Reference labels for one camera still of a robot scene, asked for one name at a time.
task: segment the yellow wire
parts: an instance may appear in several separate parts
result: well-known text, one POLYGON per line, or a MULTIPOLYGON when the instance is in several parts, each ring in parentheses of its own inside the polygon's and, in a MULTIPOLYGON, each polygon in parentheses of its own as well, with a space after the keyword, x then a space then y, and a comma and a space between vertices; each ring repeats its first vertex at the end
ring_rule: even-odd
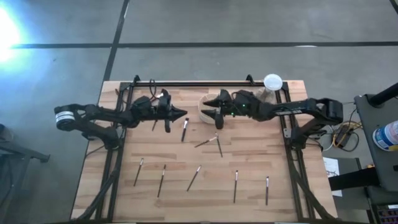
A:
MULTIPOLYGON (((354 128, 358 128, 358 127, 362 126, 362 124, 360 122, 358 123, 355 121, 345 121, 340 125, 340 127, 337 130, 342 129, 345 124, 349 124, 348 130, 350 130, 351 128, 354 129, 354 128)), ((341 137, 340 141, 337 144, 336 144, 336 134, 334 134, 333 140, 331 142, 333 144, 333 146, 338 147, 343 142, 345 137, 347 136, 347 133, 348 133, 348 131, 344 133, 343 137, 341 137)))

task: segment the metal stand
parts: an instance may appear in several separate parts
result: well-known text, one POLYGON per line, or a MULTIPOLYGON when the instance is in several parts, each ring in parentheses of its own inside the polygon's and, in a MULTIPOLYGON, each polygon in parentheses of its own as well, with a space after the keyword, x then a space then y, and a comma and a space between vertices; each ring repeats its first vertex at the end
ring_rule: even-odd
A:
POLYGON ((376 108, 383 107, 383 103, 391 98, 398 96, 398 83, 390 86, 389 88, 381 91, 376 95, 366 95, 370 105, 376 108))
POLYGON ((10 188, 5 196, 3 196, 2 204, 0 204, 0 223, 5 223, 7 214, 12 213, 17 208, 17 205, 14 202, 21 191, 30 159, 34 158, 40 160, 40 162, 47 162, 50 155, 45 155, 35 150, 19 146, 13 142, 1 140, 0 151, 5 152, 5 154, 0 154, 0 156, 4 157, 4 160, 7 160, 5 163, 9 164, 8 172, 10 175, 10 188), (17 165, 15 166, 17 167, 16 169, 12 169, 10 160, 17 165))
POLYGON ((343 190, 353 187, 380 185, 376 168, 361 169, 335 177, 329 177, 331 190, 343 190))
MULTIPOLYGON (((286 102, 290 102, 291 100, 290 100, 289 86, 287 85, 287 83, 284 83, 284 85, 282 86, 282 90, 284 91, 286 102)), ((275 95, 276 95, 277 103, 282 103, 282 98, 280 96, 280 92, 277 91, 275 95)), ((296 127, 297 121, 295 119, 295 116, 293 114, 291 114, 291 115, 289 115, 289 119, 290 119, 291 127, 292 128, 296 127)), ((287 128, 286 120, 285 120, 284 116, 280 117, 280 125, 282 126, 282 130, 287 128)), ((309 220, 316 220, 315 213, 314 213, 313 209, 315 209, 318 212, 319 216, 321 216, 322 219, 335 220, 335 218, 333 216, 331 216, 325 210, 324 207, 321 206, 321 204, 319 203, 317 198, 314 196, 314 194, 311 192, 311 190, 308 186, 307 172, 305 170, 302 149, 299 147, 295 147, 295 149, 293 149, 292 145, 290 144, 289 138, 286 137, 285 135, 283 135, 283 138, 284 138, 284 142, 285 142, 287 165, 289 167, 290 182, 292 184, 294 204, 295 204, 298 221, 299 222, 308 222, 308 219, 303 217, 303 211, 302 211, 301 202, 300 202, 300 194, 299 194, 299 189, 297 187, 297 184, 301 187, 301 189, 303 190, 303 192, 305 194, 309 220), (297 172, 297 170, 294 166, 292 150, 297 151, 297 161, 298 161, 300 173, 297 172)))

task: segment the table leg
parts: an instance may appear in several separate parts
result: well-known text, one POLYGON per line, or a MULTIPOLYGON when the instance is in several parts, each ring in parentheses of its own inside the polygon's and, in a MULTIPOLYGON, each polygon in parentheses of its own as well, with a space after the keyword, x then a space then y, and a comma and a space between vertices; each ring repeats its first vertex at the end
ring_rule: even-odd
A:
POLYGON ((380 185, 376 168, 361 169, 336 177, 329 177, 331 190, 342 190, 353 187, 366 187, 370 185, 380 185))
POLYGON ((16 210, 18 208, 18 204, 16 202, 18 201, 18 198, 21 194, 22 183, 24 181, 25 173, 30 162, 30 156, 25 155, 21 159, 23 161, 21 162, 20 167, 18 167, 19 170, 15 171, 12 168, 10 171, 13 173, 11 174, 13 175, 13 182, 11 182, 11 189, 3 203, 2 209, 4 209, 3 211, 5 212, 0 213, 0 223, 8 223, 8 220, 13 220, 14 216, 17 215, 16 210))
POLYGON ((50 155, 45 155, 45 154, 42 154, 35 150, 31 150, 26 147, 22 147, 18 144, 15 144, 13 142, 8 142, 8 141, 0 142, 0 150, 14 153, 14 154, 19 153, 22 155, 28 155, 32 158, 39 159, 41 162, 49 161, 49 157, 50 157, 50 155))

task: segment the paper sheet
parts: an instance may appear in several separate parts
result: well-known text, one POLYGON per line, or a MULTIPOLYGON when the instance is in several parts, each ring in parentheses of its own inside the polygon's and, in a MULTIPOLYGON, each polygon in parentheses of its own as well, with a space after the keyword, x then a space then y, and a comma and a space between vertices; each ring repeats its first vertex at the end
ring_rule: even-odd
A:
MULTIPOLYGON (((325 163, 326 172, 328 177, 334 177, 340 175, 338 170, 338 160, 337 159, 330 159, 330 158, 323 158, 323 162, 325 163)), ((331 192, 333 196, 342 197, 343 193, 341 190, 334 190, 331 192)))

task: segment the black cable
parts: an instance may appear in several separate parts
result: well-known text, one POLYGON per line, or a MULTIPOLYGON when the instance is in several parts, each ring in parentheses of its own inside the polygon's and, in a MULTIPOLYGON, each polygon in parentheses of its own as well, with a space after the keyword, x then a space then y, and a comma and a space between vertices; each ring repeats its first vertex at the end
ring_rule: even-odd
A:
POLYGON ((9 161, 9 159, 7 159, 7 165, 8 165, 8 173, 9 173, 9 178, 10 178, 10 188, 8 189, 6 195, 4 196, 4 198, 1 199, 0 202, 0 208, 2 207, 2 205, 4 204, 4 202, 6 201, 6 199, 8 198, 8 195, 10 194, 11 190, 12 190, 12 186, 13 184, 13 177, 12 177, 12 170, 11 170, 11 163, 9 161))
POLYGON ((152 95, 152 97, 150 98, 151 101, 155 100, 155 99, 159 99, 158 97, 156 97, 156 91, 157 91, 157 87, 156 87, 156 82, 153 78, 151 78, 149 80, 149 91, 152 95))
POLYGON ((351 115, 349 116, 349 120, 348 120, 348 130, 349 130, 349 127, 350 127, 350 125, 351 125, 351 119, 353 118, 353 114, 354 114, 354 112, 356 111, 356 108, 355 108, 355 110, 353 110, 353 112, 351 112, 351 115))
POLYGON ((313 146, 319 146, 319 148, 321 149, 321 152, 323 151, 323 146, 322 146, 317 140, 315 140, 315 139, 313 139, 313 138, 310 138, 310 137, 308 137, 308 139, 310 139, 310 140, 316 142, 316 144, 311 144, 311 143, 305 143, 305 144, 313 145, 313 146))
POLYGON ((86 154, 86 158, 87 158, 87 156, 90 155, 91 153, 94 153, 94 152, 96 152, 96 151, 98 151, 98 150, 100 150, 100 149, 102 149, 102 148, 104 148, 104 147, 105 147, 105 145, 103 145, 103 146, 101 146, 101 147, 98 147, 98 148, 92 150, 91 152, 87 153, 87 154, 86 154))
POLYGON ((352 132, 352 134, 355 134, 356 137, 357 137, 357 141, 356 141, 356 143, 355 143, 354 148, 352 148, 352 149, 344 149, 344 148, 340 147, 341 150, 343 150, 343 151, 345 151, 345 152, 352 152, 352 151, 354 151, 354 150, 358 147, 358 144, 359 144, 359 135, 356 134, 355 132, 352 132))
MULTIPOLYGON (((123 129, 123 130, 122 130, 122 133, 120 134, 119 139, 122 139, 124 133, 126 133, 126 129, 123 129)), ((87 153, 86 156, 85 156, 85 158, 87 158, 87 156, 90 155, 91 153, 94 153, 94 152, 96 152, 96 151, 102 149, 103 147, 105 147, 105 145, 102 145, 101 147, 98 147, 98 148, 92 150, 91 152, 87 153)))
MULTIPOLYGON (((119 92, 119 90, 118 89, 114 89, 114 91, 116 92, 116 95, 117 96, 120 96, 120 94, 121 94, 121 92, 119 92)), ((122 102, 123 103, 125 103, 125 104, 127 104, 127 102, 122 98, 122 102)))
POLYGON ((354 128, 353 131, 357 130, 358 128, 362 128, 362 125, 359 125, 358 127, 354 128))

